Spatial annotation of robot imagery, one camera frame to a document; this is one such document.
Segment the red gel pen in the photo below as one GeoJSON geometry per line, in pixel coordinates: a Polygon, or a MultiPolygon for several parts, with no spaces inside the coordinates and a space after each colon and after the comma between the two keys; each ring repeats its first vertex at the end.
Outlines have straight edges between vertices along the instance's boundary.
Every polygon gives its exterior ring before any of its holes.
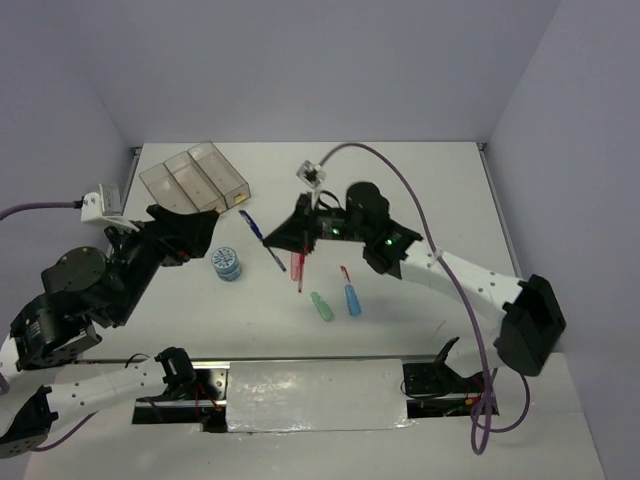
{"type": "Polygon", "coordinates": [[[304,282],[304,267],[305,267],[305,258],[304,254],[298,255],[298,280],[297,280],[297,292],[302,293],[303,291],[303,282],[304,282]]]}

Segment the blue gel pen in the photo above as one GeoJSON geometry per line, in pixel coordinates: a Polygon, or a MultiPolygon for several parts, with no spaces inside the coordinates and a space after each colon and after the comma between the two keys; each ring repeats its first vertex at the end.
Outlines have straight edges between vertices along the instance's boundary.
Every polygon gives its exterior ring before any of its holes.
{"type": "Polygon", "coordinates": [[[263,248],[265,248],[267,250],[267,252],[271,255],[272,259],[275,261],[276,265],[279,267],[279,269],[282,272],[287,272],[287,268],[285,266],[285,264],[282,262],[282,260],[280,259],[280,257],[273,251],[272,248],[266,246],[264,244],[264,238],[263,235],[261,233],[261,231],[259,230],[258,227],[251,227],[252,232],[254,233],[254,235],[256,236],[256,238],[258,239],[259,243],[262,245],[263,248]]]}

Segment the blue pen cap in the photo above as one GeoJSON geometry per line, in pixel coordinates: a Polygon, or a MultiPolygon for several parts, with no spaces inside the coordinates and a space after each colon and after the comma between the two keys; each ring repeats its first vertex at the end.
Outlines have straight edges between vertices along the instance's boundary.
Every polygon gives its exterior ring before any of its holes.
{"type": "Polygon", "coordinates": [[[239,214],[243,218],[243,220],[247,223],[247,225],[249,226],[249,228],[252,231],[252,233],[256,236],[256,238],[260,242],[262,242],[263,241],[263,234],[262,234],[259,226],[257,225],[257,223],[250,216],[250,214],[244,209],[240,210],[239,214]]]}

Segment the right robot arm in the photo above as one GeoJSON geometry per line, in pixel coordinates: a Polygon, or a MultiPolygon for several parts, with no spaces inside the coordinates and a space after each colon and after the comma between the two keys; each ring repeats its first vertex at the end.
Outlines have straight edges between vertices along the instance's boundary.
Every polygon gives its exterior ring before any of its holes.
{"type": "Polygon", "coordinates": [[[269,233],[267,247],[311,253],[317,241],[358,242],[378,274],[423,285],[471,309],[488,326],[473,328],[482,338],[465,347],[451,341],[434,371],[436,383],[457,391],[469,377],[500,367],[538,376],[566,329],[550,282],[501,275],[432,247],[423,236],[394,221],[388,200],[370,182],[352,184],[343,208],[324,208],[301,194],[293,213],[269,233]]]}

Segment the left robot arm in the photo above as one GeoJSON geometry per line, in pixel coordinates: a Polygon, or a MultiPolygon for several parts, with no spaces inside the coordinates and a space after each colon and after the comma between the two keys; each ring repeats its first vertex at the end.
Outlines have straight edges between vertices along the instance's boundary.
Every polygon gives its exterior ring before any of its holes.
{"type": "Polygon", "coordinates": [[[42,449],[56,429],[127,400],[163,393],[189,396],[196,372],[182,348],[169,347],[138,365],[67,384],[52,384],[60,367],[97,346],[98,327],[124,326],[162,267],[201,259],[219,215],[159,205],[148,221],[109,220],[111,252],[81,246],[41,274],[44,291],[26,304],[1,349],[1,456],[42,449]]]}

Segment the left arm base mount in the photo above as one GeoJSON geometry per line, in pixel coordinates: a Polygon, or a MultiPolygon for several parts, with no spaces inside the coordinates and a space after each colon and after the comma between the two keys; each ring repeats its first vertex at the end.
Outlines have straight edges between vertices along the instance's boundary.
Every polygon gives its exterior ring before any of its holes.
{"type": "Polygon", "coordinates": [[[190,424],[207,433],[228,431],[228,363],[193,361],[177,347],[162,351],[154,359],[163,367],[167,382],[161,393],[135,401],[134,425],[190,424]]]}

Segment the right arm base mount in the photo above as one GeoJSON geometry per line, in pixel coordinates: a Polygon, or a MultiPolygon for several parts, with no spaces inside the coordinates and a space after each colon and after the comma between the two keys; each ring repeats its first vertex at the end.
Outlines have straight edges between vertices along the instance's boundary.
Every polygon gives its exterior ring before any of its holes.
{"type": "Polygon", "coordinates": [[[445,364],[458,341],[458,337],[450,339],[432,360],[402,363],[400,391],[406,397],[409,419],[468,417],[480,401],[485,390],[483,374],[461,377],[445,364]]]}

